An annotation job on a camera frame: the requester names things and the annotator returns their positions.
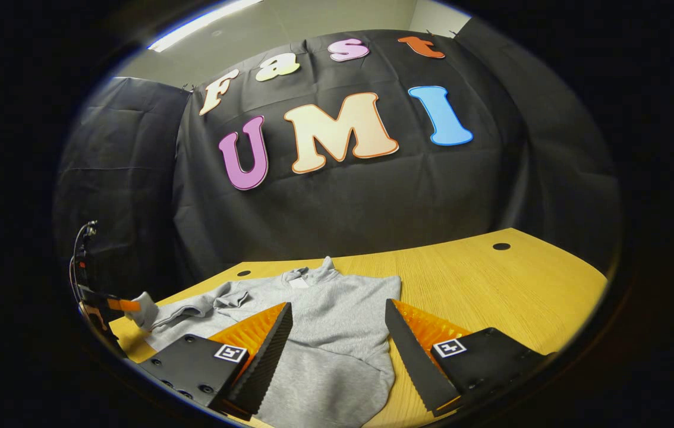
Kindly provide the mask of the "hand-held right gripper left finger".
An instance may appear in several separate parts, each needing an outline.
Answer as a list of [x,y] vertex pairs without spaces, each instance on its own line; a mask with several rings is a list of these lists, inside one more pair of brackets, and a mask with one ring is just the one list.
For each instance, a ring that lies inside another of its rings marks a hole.
[[259,412],[293,326],[280,303],[210,338],[184,334],[139,366],[202,407],[249,420]]

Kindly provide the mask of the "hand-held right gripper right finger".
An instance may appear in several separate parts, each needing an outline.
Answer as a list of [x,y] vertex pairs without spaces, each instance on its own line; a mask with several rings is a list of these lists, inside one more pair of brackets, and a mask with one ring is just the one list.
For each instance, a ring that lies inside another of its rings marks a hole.
[[415,390],[435,417],[494,398],[552,356],[497,328],[471,332],[397,299],[386,300],[384,319]]

